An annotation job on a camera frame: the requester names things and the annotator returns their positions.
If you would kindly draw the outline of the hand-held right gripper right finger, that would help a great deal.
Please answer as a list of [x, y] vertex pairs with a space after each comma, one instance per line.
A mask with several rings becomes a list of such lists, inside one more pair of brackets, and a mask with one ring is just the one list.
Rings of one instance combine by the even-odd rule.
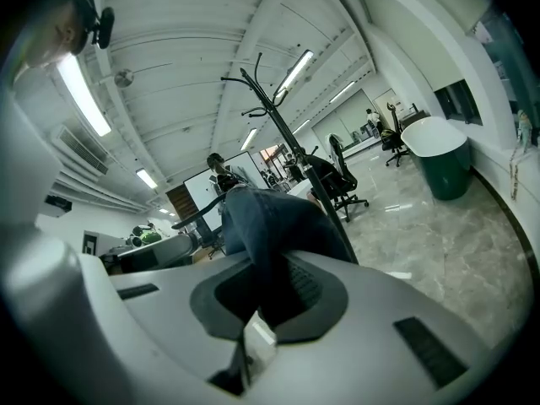
[[313, 342], [335, 327], [348, 308], [348, 291], [334, 272], [339, 260], [309, 252], [284, 255], [286, 275], [274, 332], [279, 345]]

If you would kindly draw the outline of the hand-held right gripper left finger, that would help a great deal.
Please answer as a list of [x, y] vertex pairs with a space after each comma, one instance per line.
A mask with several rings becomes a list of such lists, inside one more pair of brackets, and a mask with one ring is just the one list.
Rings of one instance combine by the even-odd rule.
[[209, 336], [238, 341], [254, 314], [254, 270], [248, 261], [236, 263], [199, 283], [190, 307]]

